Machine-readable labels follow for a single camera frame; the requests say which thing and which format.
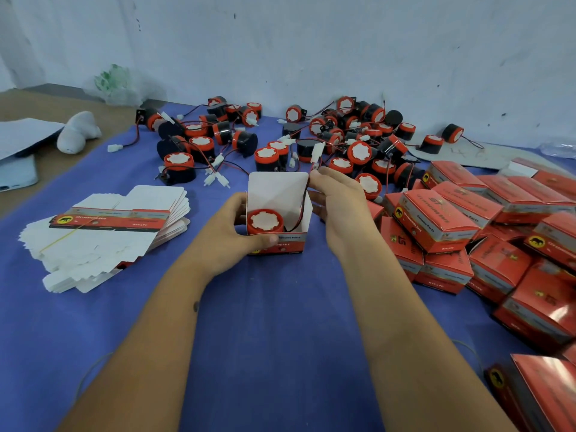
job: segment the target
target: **person's right hand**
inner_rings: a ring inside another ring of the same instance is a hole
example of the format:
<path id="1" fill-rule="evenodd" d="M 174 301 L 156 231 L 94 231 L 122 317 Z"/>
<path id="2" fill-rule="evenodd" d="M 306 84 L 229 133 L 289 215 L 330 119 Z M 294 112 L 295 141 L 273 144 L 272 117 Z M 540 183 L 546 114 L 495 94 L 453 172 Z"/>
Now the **person's right hand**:
<path id="1" fill-rule="evenodd" d="M 359 182 L 331 168 L 310 172 L 310 200 L 313 212 L 326 223 L 330 250 L 343 261 L 348 251 L 379 233 Z"/>

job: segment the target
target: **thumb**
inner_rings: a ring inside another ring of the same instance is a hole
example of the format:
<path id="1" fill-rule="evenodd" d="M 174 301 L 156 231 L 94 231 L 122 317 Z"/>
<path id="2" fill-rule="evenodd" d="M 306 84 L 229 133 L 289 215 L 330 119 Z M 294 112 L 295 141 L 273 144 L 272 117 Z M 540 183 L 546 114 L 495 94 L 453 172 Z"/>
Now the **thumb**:
<path id="1" fill-rule="evenodd" d="M 250 235 L 244 237 L 244 245 L 246 246 L 246 253 L 255 252 L 257 250 L 267 249 L 278 243 L 278 235 L 273 233 L 259 233 L 257 235 Z"/>

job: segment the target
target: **person's left hand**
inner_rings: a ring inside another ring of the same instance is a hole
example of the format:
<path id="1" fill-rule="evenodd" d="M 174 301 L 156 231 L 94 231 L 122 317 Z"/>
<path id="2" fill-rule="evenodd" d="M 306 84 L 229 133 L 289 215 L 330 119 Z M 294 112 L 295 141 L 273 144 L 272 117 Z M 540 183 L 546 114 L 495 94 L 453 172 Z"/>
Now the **person's left hand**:
<path id="1" fill-rule="evenodd" d="M 242 224 L 246 224 L 246 193 L 237 192 L 208 220 L 182 257 L 193 261 L 209 282 L 248 253 L 278 243 L 278 236 L 271 233 L 239 235 L 234 225 Z"/>

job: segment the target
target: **yellow circle logo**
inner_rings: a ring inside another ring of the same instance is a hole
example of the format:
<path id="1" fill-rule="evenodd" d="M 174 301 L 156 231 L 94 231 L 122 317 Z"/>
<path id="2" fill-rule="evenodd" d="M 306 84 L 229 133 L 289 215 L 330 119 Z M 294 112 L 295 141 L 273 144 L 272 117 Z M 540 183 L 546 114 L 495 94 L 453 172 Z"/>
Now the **yellow circle logo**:
<path id="1" fill-rule="evenodd" d="M 528 243 L 534 248 L 541 249 L 546 245 L 546 240 L 543 237 L 534 235 L 528 239 Z"/>
<path id="2" fill-rule="evenodd" d="M 58 220 L 56 220 L 56 223 L 58 224 L 68 224 L 69 222 L 71 222 L 74 218 L 70 217 L 69 215 L 66 217 L 60 217 L 58 218 Z"/>
<path id="3" fill-rule="evenodd" d="M 504 388 L 504 376 L 500 370 L 493 368 L 490 370 L 490 381 L 498 389 Z"/>

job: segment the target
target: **open box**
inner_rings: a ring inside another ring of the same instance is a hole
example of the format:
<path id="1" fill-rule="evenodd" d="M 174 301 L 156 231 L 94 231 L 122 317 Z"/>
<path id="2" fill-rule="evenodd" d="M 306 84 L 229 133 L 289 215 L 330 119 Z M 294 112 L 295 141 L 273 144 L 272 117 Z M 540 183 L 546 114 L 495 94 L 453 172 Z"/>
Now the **open box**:
<path id="1" fill-rule="evenodd" d="M 308 173 L 253 172 L 248 177 L 246 212 L 270 209 L 282 216 L 284 227 L 291 230 L 304 209 L 302 220 L 292 232 L 276 233 L 277 245 L 252 254 L 302 253 L 312 216 L 312 202 L 306 191 Z"/>

